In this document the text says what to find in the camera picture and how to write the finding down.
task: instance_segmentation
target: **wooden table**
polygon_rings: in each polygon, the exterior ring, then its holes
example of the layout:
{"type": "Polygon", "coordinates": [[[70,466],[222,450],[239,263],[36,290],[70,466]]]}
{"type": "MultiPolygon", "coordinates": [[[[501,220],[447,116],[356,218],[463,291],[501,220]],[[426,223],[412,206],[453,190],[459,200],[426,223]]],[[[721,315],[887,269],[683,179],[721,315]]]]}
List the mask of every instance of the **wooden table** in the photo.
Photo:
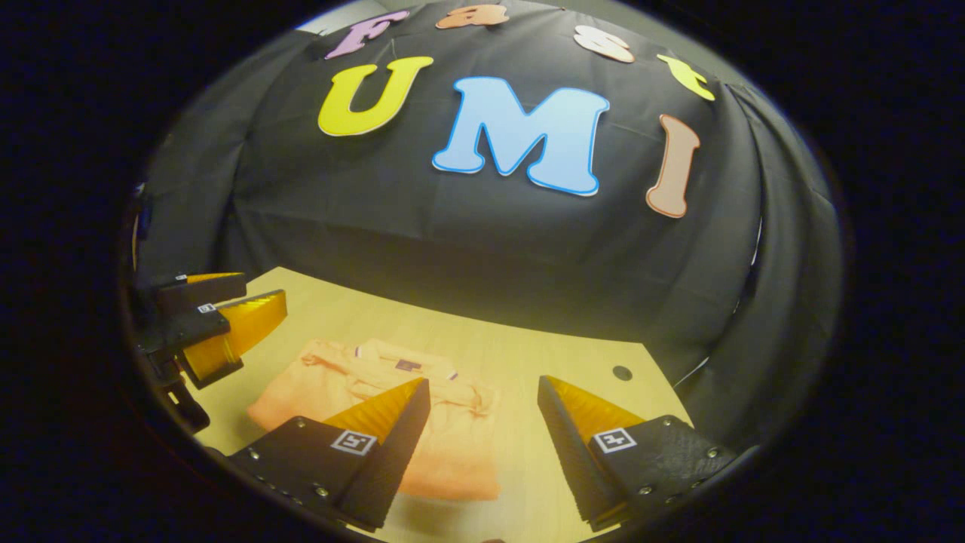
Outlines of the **wooden table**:
{"type": "Polygon", "coordinates": [[[460,374],[503,392],[494,446],[502,494],[496,501],[426,500],[399,494],[375,537],[392,542],[582,541],[580,520],[537,407],[540,375],[592,392],[644,419],[673,414],[690,423],[670,384],[639,343],[520,329],[363,294],[276,268],[248,283],[248,295],[284,289],[289,316],[242,358],[245,367],[192,393],[211,425],[196,438],[234,454],[264,431],[245,409],[312,338],[359,344],[369,338],[449,357],[460,374]],[[613,367],[633,372],[621,381],[613,367]]]}

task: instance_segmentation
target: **blue letter m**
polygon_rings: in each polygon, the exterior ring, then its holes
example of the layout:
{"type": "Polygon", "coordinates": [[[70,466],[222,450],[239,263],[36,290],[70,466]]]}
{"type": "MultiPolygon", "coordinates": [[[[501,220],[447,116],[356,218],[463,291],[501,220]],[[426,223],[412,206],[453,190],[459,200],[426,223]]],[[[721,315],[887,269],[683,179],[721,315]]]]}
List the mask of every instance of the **blue letter m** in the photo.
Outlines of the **blue letter m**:
{"type": "Polygon", "coordinates": [[[462,105],[449,145],[432,157],[433,166],[470,174],[482,170],[485,159],[476,149],[485,129],[496,171],[509,175],[546,138],[542,157],[526,171],[530,181],[580,196],[596,194],[593,137],[609,101],[589,91],[557,89],[526,113],[505,79],[465,77],[454,87],[462,93],[462,105]]]}

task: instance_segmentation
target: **yellow letter u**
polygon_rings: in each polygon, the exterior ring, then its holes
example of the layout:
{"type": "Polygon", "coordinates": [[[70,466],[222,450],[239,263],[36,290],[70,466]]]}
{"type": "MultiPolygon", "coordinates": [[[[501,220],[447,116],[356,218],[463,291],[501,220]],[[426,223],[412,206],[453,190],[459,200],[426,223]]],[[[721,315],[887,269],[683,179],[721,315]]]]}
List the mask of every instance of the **yellow letter u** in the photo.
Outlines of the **yellow letter u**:
{"type": "Polygon", "coordinates": [[[392,71],[378,103],[368,111],[352,111],[349,106],[359,85],[377,66],[367,64],[342,70],[332,77],[332,90],[318,112],[318,127],[329,135],[345,136],[371,132],[399,113],[419,69],[432,64],[430,57],[406,57],[389,63],[392,71]]]}

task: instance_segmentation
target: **folded shirt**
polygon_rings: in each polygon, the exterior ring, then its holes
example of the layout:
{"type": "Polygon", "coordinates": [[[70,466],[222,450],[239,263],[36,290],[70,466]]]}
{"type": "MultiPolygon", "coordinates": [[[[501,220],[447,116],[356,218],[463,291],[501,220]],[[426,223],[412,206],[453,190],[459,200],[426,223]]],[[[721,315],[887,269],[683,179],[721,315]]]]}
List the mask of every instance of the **folded shirt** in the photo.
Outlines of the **folded shirt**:
{"type": "Polygon", "coordinates": [[[271,431],[293,416],[323,421],[416,377],[432,404],[399,491],[445,500],[495,500],[492,436],[498,390],[459,375],[439,357],[370,339],[357,347],[314,339],[248,414],[271,431]]]}

